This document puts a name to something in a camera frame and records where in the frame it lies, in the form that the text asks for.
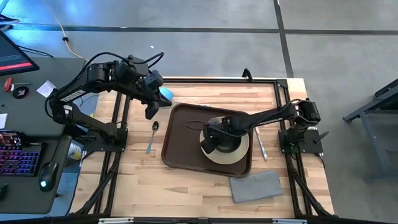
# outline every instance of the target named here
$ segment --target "monitor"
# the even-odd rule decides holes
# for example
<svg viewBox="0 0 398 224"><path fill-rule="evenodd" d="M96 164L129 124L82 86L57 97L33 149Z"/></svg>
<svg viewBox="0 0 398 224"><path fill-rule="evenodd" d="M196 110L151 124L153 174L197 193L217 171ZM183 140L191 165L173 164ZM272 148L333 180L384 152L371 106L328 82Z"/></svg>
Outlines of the monitor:
<svg viewBox="0 0 398 224"><path fill-rule="evenodd" d="M38 69L39 66L0 31L0 76Z"/></svg>

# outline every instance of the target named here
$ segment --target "wooden table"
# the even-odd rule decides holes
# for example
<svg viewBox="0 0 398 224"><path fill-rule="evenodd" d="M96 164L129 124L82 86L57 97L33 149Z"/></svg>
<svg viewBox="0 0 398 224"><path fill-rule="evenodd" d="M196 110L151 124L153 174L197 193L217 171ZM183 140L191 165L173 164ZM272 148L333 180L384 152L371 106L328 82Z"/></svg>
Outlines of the wooden table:
<svg viewBox="0 0 398 224"><path fill-rule="evenodd" d="M291 99L306 98L300 78L288 79ZM175 95L173 102L205 104L248 113L276 107L274 87L269 84L166 83ZM99 96L95 118L110 122L116 93ZM122 153L114 195L112 216L131 217L222 217L289 218L294 217L284 155L277 140L279 123L259 127L268 160L262 158L257 140L253 141L251 173L275 170L284 195L255 202L235 204L228 177L167 167L160 157L171 108L161 108L152 121L144 117L144 105L133 100L130 105L126 151ZM152 151L146 148L153 121L159 122ZM81 208L97 187L104 153L95 152L84 160L71 212ZM325 171L319 158L303 154L307 185L324 208L333 213ZM300 207L303 197L297 186Z"/></svg>

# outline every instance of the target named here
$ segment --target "plastic tray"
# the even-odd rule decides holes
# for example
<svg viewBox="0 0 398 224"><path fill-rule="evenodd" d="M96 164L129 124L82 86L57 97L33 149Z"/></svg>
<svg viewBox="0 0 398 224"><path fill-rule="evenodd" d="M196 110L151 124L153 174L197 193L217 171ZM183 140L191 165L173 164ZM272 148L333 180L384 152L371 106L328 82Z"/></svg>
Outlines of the plastic tray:
<svg viewBox="0 0 398 224"><path fill-rule="evenodd" d="M208 121L219 116L246 114L242 111L212 108L181 103L172 110L162 149L162 160L169 167L189 169L229 177L244 177L251 169L252 131L249 133L248 153L238 162L230 165L217 164L207 158L199 143L200 131L189 129L185 123L190 120Z"/></svg>

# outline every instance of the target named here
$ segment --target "desk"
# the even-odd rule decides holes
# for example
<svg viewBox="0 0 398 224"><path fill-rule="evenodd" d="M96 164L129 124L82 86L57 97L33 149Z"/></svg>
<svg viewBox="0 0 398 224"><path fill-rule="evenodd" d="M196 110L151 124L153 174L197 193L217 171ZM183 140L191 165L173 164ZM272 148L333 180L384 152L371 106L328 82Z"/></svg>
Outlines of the desk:
<svg viewBox="0 0 398 224"><path fill-rule="evenodd" d="M5 105L0 108L0 113L8 114L6 122L8 130L22 131L28 136L59 137L65 125L57 124L45 114L45 97L36 90L47 80L58 88L64 86L79 73L85 61L81 58L32 59L40 70L0 77L1 86L9 77L14 80L14 83L32 83L26 85L29 88L29 94L19 100L12 97L11 91L0 90L0 105Z"/></svg>
<svg viewBox="0 0 398 224"><path fill-rule="evenodd" d="M288 83L291 99L307 97L302 79L288 79ZM165 83L164 86L173 91L174 105L176 102L206 104L250 114L276 107L274 87L269 84ZM111 121L115 97L115 92L100 94L95 118L103 122ZM257 141L253 141L251 173L275 170L284 195L235 204L228 177L173 169L162 162L160 155L172 108L161 108L152 121L145 119L144 109L145 106L136 100L130 105L127 121L129 137L126 150L122 153L112 216L294 217L285 157L277 140L278 123L259 127L269 159L264 161ZM151 153L146 154L153 121L159 122L159 130L155 134ZM96 152L84 160L71 212L81 208L97 187L103 156L103 153ZM333 213L325 171L319 158L303 154L303 163L308 187L325 209ZM298 194L303 210L299 188Z"/></svg>
<svg viewBox="0 0 398 224"><path fill-rule="evenodd" d="M28 83L29 94L23 99L15 99L12 92L0 90L0 113L7 113L6 129L24 132L34 137L34 142L47 143L41 155L40 169L49 162L53 152L57 150L54 161L59 168L54 188L49 192L39 189L39 176L35 177L0 177L0 184L8 183L8 191L0 202L0 213L40 213L46 214L51 210L54 196L57 193L65 159L71 142L71 137L64 136L58 144L58 139L64 131L64 125L57 124L44 111L45 97L36 92L41 85L50 80L57 87L62 87L77 75L84 65L80 58L32 58L39 66L39 71L18 73L0 77L3 84L8 77L14 83Z"/></svg>
<svg viewBox="0 0 398 224"><path fill-rule="evenodd" d="M43 148L43 155L37 164L38 171L43 164L50 162L54 151L57 150L54 161L58 162L59 167L55 186L51 191L43 192L39 188L39 175L35 177L1 176L0 185L8 183L9 186L6 196L0 201L0 213L46 214L51 210L72 138L70 136L62 136L60 139L35 138L34 141L47 144L47 147Z"/></svg>

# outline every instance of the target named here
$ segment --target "computer mouse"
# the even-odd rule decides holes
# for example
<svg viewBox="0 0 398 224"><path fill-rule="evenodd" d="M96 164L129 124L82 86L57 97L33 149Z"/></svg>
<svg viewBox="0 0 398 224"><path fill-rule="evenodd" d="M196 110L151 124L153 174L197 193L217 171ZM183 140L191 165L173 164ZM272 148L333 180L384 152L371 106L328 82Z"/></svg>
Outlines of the computer mouse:
<svg viewBox="0 0 398 224"><path fill-rule="evenodd" d="M50 161L46 162L39 172L39 187L43 192L53 189L57 177L58 164Z"/></svg>

